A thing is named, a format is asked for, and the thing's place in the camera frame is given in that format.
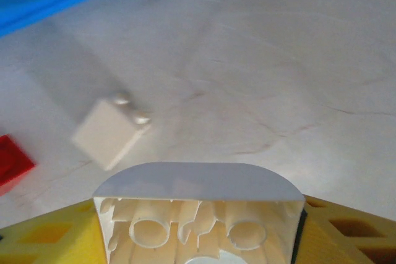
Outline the long white lego brick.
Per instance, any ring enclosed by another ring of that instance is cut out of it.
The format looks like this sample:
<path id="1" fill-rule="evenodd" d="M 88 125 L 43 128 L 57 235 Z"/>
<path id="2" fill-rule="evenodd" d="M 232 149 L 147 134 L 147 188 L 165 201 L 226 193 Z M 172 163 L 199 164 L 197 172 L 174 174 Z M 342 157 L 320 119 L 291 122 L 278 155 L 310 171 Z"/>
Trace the long white lego brick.
<path id="1" fill-rule="evenodd" d="M 295 264 L 303 194 L 244 163 L 154 162 L 93 194 L 107 264 Z"/>

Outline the small white lego brick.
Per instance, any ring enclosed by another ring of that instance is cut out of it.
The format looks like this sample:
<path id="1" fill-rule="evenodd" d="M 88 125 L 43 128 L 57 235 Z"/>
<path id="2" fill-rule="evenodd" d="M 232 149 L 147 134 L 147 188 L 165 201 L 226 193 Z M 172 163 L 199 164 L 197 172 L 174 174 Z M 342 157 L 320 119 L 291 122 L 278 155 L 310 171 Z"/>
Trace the small white lego brick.
<path id="1" fill-rule="evenodd" d="M 132 104 L 128 92 L 99 99 L 72 136 L 74 145 L 100 167 L 113 169 L 144 135 L 151 117 Z"/>

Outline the small red lego brick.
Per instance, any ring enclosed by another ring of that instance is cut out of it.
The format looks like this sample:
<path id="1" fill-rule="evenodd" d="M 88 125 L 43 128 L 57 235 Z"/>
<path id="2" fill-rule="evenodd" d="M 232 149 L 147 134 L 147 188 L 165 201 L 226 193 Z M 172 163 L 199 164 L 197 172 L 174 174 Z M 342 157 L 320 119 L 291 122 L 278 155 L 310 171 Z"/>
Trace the small red lego brick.
<path id="1" fill-rule="evenodd" d="M 35 167 L 36 162 L 10 135 L 0 136 L 0 197 L 10 192 Z"/>

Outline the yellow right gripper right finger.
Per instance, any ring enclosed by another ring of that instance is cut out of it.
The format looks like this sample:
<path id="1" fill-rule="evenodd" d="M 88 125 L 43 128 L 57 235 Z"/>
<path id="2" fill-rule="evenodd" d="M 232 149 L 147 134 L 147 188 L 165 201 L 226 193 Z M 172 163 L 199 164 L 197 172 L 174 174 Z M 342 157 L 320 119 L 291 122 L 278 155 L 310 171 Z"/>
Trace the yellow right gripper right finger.
<path id="1" fill-rule="evenodd" d="M 396 221 L 305 198 L 292 264 L 396 264 Z"/>

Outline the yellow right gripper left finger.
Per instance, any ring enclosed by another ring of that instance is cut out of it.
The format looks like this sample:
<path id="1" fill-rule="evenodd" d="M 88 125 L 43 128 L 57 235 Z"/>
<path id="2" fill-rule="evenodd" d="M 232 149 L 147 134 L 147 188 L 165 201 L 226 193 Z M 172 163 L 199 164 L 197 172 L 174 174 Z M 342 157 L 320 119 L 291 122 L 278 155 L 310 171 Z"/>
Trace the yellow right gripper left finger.
<path id="1" fill-rule="evenodd" d="M 0 229 L 0 264 L 107 264 L 93 200 Z"/>

